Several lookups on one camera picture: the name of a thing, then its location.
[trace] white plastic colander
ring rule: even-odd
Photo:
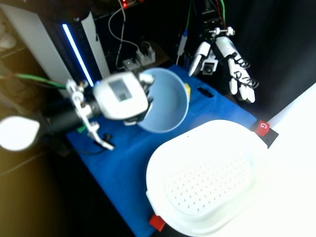
[[[164,144],[147,167],[147,197],[188,236],[217,231],[264,190],[266,144],[245,127],[214,120]]]

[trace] led light strip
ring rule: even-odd
[[[70,45],[71,45],[71,47],[73,48],[73,50],[74,50],[74,52],[75,52],[75,55],[76,55],[76,57],[77,57],[77,59],[78,59],[80,65],[81,65],[81,67],[82,67],[82,70],[83,70],[83,72],[84,72],[84,74],[85,74],[85,77],[87,78],[87,80],[88,80],[90,86],[91,86],[91,87],[94,86],[93,81],[92,81],[92,79],[91,79],[91,77],[90,77],[90,74],[89,74],[87,68],[85,67],[85,64],[84,64],[84,62],[83,62],[83,60],[82,60],[82,58],[81,58],[81,55],[80,55],[80,53],[79,53],[79,51],[78,51],[78,48],[77,48],[77,46],[76,46],[76,44],[75,44],[75,41],[74,41],[74,39],[73,39],[73,37],[72,37],[72,35],[71,35],[69,29],[68,29],[68,26],[67,26],[66,24],[63,24],[63,28],[64,28],[64,31],[65,31],[65,33],[66,33],[66,35],[67,35],[67,38],[68,38],[69,42],[70,42]]]

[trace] robotic hand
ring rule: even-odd
[[[211,43],[204,41],[196,50],[189,69],[189,76],[196,76],[200,72],[203,75],[212,75],[220,61],[224,70],[228,70],[230,94],[237,94],[239,100],[255,102],[254,89],[259,83],[249,76],[247,68],[250,65],[241,57],[228,38],[235,34],[234,30],[231,27],[226,30],[215,28],[214,31],[209,32],[212,35]]]
[[[89,137],[103,148],[113,150],[114,146],[98,135],[98,122],[90,119],[103,115],[107,119],[122,120],[125,125],[142,121],[152,106],[153,99],[148,93],[153,83],[153,76],[144,73],[138,77],[132,72],[114,74],[94,86],[94,99],[88,101],[84,85],[68,80],[66,89],[72,105],[67,109],[58,108],[49,115],[39,113],[34,118],[11,116],[3,119],[0,121],[0,146],[9,151],[21,151],[42,135],[66,132],[84,124]]]

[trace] blue cloth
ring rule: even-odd
[[[114,151],[105,151],[97,156],[79,154],[100,187],[111,200],[117,211],[137,237],[148,237],[154,229],[148,223],[153,210],[146,197],[146,168],[148,161],[162,143],[214,119],[237,122],[250,128],[257,120],[216,90],[188,77],[188,73],[178,66],[170,68],[191,88],[191,100],[186,118],[175,130],[154,134],[139,126],[124,126],[121,121],[98,118],[99,134],[111,134]],[[203,87],[214,97],[208,98],[197,91]],[[86,133],[73,131],[67,134],[75,149],[89,152],[100,150]]]

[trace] blue bowl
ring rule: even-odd
[[[169,132],[179,126],[187,115],[189,98],[181,79],[164,68],[151,68],[143,73],[153,75],[154,84],[149,96],[153,105],[145,119],[138,125],[149,132]]]

